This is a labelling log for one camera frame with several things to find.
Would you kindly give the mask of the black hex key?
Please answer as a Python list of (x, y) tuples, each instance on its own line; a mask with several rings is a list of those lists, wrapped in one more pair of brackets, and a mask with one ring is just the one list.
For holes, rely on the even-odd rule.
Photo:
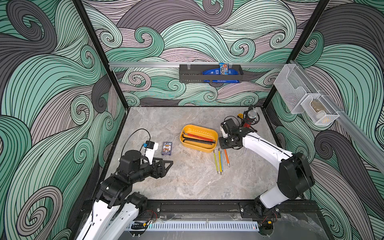
[(191, 146), (197, 146), (205, 149), (212, 149), (213, 147), (216, 146), (216, 143), (206, 141), (206, 140), (200, 140), (200, 139), (194, 139), (194, 138), (183, 138), (183, 137), (181, 137), (180, 140), (185, 144), (188, 144)]

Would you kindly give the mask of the red hex key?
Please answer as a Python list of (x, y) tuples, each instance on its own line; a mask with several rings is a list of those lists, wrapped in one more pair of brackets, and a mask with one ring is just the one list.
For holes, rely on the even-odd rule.
[(201, 136), (197, 136), (197, 135), (193, 135), (193, 134), (188, 134), (185, 131), (183, 131), (183, 134), (188, 136), (188, 137), (196, 138), (196, 139), (203, 140), (203, 141), (208, 141), (208, 142), (212, 142), (212, 143), (216, 142), (213, 139), (209, 139), (209, 138), (205, 138), (205, 137), (201, 137)]

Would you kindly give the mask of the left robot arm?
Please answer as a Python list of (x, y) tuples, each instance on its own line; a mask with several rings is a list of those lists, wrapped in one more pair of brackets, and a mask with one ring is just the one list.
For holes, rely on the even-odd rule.
[(140, 151), (127, 151), (120, 158), (116, 172), (101, 183), (91, 213), (77, 238), (119, 239), (140, 214), (147, 212), (148, 199), (133, 192), (133, 185), (148, 177), (165, 177), (173, 164), (160, 158), (150, 162)]

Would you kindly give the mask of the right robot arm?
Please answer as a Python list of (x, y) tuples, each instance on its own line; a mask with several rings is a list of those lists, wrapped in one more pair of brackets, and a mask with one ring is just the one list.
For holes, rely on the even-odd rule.
[(278, 171), (275, 186), (259, 195), (251, 207), (256, 216), (269, 216), (275, 206), (295, 200), (315, 185), (309, 161), (304, 154), (284, 150), (248, 128), (222, 126), (221, 132), (221, 149), (244, 147), (261, 156)]

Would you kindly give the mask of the blue playing cards box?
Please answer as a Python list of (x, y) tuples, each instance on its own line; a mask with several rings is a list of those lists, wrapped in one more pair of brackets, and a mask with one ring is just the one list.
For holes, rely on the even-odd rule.
[(172, 154), (172, 142), (163, 142), (162, 156), (170, 156)]

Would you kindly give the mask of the yellow plastic storage box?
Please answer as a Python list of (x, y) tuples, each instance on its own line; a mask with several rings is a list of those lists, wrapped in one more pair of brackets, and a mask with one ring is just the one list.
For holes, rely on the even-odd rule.
[(219, 142), (219, 135), (215, 130), (196, 126), (186, 125), (180, 133), (180, 141), (186, 148), (212, 153)]

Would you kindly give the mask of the black tripod microphone stand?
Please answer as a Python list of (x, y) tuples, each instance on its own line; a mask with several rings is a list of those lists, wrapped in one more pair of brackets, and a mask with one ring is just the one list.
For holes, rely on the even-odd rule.
[(249, 106), (249, 108), (242, 114), (238, 114), (237, 118), (241, 120), (240, 127), (249, 128), (253, 132), (257, 133), (258, 131), (253, 126), (260, 121), (260, 115), (255, 108), (256, 107), (254, 106)]

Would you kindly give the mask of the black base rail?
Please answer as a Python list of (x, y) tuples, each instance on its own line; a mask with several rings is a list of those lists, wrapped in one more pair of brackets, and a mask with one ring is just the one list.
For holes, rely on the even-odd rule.
[(316, 213), (320, 209), (315, 201), (288, 200), (264, 210), (262, 215), (257, 215), (254, 200), (148, 200), (147, 212), (138, 216), (139, 220), (169, 219), (176, 215), (213, 215), (229, 214), (241, 216), (242, 219), (263, 220), (278, 219), (281, 214), (291, 213)]

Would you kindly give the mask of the black frame corner post left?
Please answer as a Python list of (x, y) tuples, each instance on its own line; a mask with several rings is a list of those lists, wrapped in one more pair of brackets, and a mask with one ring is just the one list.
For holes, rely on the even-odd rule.
[(73, 0), (73, 4), (74, 4), (82, 22), (83, 22), (83, 25), (84, 25), (84, 27), (85, 27), (85, 29), (86, 29), (89, 37), (90, 37), (92, 44), (96, 48), (96, 52), (97, 52), (99, 58), (101, 59), (101, 63), (103, 65), (104, 69), (106, 70), (106, 73), (110, 79), (112, 86), (114, 87), (115, 91), (117, 92), (119, 100), (121, 101), (125, 111), (128, 112), (130, 107), (128, 106), (128, 104), (126, 102), (125, 96), (124, 96), (124, 94), (120, 88), (120, 85), (119, 85), (119, 82), (118, 82), (118, 79), (117, 79), (115, 73), (110, 69), (107, 56), (106, 56), (106, 54), (102, 48), (102, 45), (101, 45), (101, 43), (97, 37), (96, 31), (95, 31), (95, 29), (91, 23), (90, 17), (87, 14), (87, 11), (85, 9), (83, 2), (80, 0)]

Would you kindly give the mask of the black frame corner post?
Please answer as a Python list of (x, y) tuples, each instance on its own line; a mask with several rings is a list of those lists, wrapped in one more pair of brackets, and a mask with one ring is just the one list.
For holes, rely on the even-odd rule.
[(290, 56), (288, 57), (288, 60), (286, 61), (287, 64), (289, 64), (291, 61), (295, 60), (298, 57), (300, 51), (302, 50), (308, 38), (310, 37), (312, 31), (314, 30), (316, 24), (318, 23), (321, 15), (325, 11), (329, 2), (330, 0), (320, 0), (318, 2), (313, 14), (309, 18), (302, 34), (300, 35), (299, 40), (297, 41)]
[(95, 31), (95, 29), (91, 23), (90, 17), (87, 14), (87, 11), (85, 9), (83, 2), (80, 0), (73, 0), (73, 4), (74, 4), (82, 22), (83, 22), (83, 25), (84, 25), (84, 27), (85, 27), (85, 29), (86, 29), (89, 37), (90, 37), (92, 44), (96, 48), (96, 52), (97, 52), (99, 58), (101, 59), (101, 63), (103, 65), (104, 69), (106, 70), (106, 73), (110, 79), (112, 86), (114, 87), (115, 91), (117, 92), (119, 100), (121, 101), (125, 111), (128, 112), (130, 107), (128, 106), (128, 104), (126, 102), (125, 96), (124, 96), (124, 94), (120, 88), (120, 85), (119, 85), (119, 82), (118, 82), (118, 79), (117, 79), (115, 73), (110, 69), (107, 56), (106, 56), (106, 54), (102, 48), (102, 45), (101, 45), (101, 43), (97, 37), (96, 31)]

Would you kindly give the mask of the clear plastic wall bin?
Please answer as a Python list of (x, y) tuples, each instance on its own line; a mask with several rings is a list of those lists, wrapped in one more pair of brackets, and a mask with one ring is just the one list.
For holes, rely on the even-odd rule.
[(286, 64), (274, 82), (291, 114), (302, 114), (305, 111), (301, 103), (310, 93), (306, 80), (298, 65)]

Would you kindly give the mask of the black wall shelf basket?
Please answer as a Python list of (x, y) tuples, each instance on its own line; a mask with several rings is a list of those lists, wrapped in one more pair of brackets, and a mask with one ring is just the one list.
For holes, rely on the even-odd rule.
[(240, 65), (183, 64), (179, 66), (181, 83), (240, 83), (244, 72)]

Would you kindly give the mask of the aluminium back rail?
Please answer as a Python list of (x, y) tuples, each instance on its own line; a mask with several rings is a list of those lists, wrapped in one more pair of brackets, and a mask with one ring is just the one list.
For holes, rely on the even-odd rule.
[[(180, 65), (218, 65), (216, 62), (109, 62), (110, 68), (178, 68)], [(284, 63), (229, 63), (251, 69), (277, 69), (283, 68)]]

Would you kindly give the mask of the aluminium rail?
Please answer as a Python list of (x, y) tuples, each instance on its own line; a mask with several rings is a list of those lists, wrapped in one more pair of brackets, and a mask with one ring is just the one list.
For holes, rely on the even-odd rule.
[(324, 107), (331, 113), (335, 113), (338, 118), (335, 120), (349, 134), (351, 139), (366, 154), (366, 156), (374, 163), (375, 167), (384, 172), (384, 152), (357, 126), (357, 124), (332, 100), (332, 98), (323, 91), (317, 83), (315, 83), (308, 75), (306, 70), (295, 60), (290, 61), (298, 67), (299, 75), (303, 78), (303, 82), (310, 89), (309, 96), (315, 96), (320, 99)]
[[(218, 65), (216, 62), (109, 62), (110, 68), (178, 68), (180, 65)], [(277, 69), (283, 68), (284, 63), (229, 63), (251, 69)]]

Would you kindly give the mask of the aluminium right rail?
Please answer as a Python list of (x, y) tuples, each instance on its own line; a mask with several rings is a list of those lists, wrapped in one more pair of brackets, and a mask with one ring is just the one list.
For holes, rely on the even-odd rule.
[(310, 89), (309, 96), (315, 96), (320, 99), (324, 107), (331, 113), (335, 113), (338, 118), (335, 120), (349, 134), (351, 139), (366, 154), (366, 156), (374, 163), (375, 167), (384, 172), (384, 152), (357, 126), (357, 124), (332, 100), (332, 98), (323, 91), (317, 83), (315, 83), (308, 75), (306, 70), (295, 60), (290, 61), (298, 67), (299, 75), (303, 78), (303, 82)]

